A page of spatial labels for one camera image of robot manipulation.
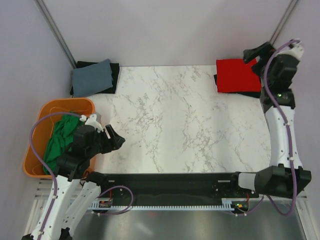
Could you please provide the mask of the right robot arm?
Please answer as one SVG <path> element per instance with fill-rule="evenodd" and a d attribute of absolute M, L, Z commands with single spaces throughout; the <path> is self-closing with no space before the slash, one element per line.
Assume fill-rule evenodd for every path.
<path fill-rule="evenodd" d="M 294 129 L 295 97 L 293 77 L 304 53 L 300 39 L 292 39 L 278 49 L 270 42 L 243 52 L 245 64 L 260 78 L 260 103 L 270 136 L 269 167 L 258 172 L 238 172 L 229 191 L 235 197 L 247 190 L 258 194 L 295 199 L 311 182 L 312 174 L 303 168 Z"/>

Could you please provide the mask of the red t-shirt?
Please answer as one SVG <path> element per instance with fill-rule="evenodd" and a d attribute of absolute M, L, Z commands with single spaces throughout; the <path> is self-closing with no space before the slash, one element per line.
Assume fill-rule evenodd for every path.
<path fill-rule="evenodd" d="M 256 59 L 249 63 L 244 63 L 241 58 L 218 59 L 216 61 L 217 92 L 260 94 L 260 78 L 252 71 L 256 63 Z"/>

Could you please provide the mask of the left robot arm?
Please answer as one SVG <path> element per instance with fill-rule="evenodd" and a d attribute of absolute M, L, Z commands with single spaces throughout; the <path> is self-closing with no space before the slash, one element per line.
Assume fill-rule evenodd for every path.
<path fill-rule="evenodd" d="M 107 176 L 91 172 L 86 177 L 83 193 L 71 200 L 79 186 L 90 160 L 98 154 L 119 150 L 125 139 L 109 124 L 105 128 L 93 123 L 80 126 L 73 141 L 57 158 L 51 191 L 34 230 L 24 240 L 71 240 L 81 218 L 97 197 L 110 191 Z"/>

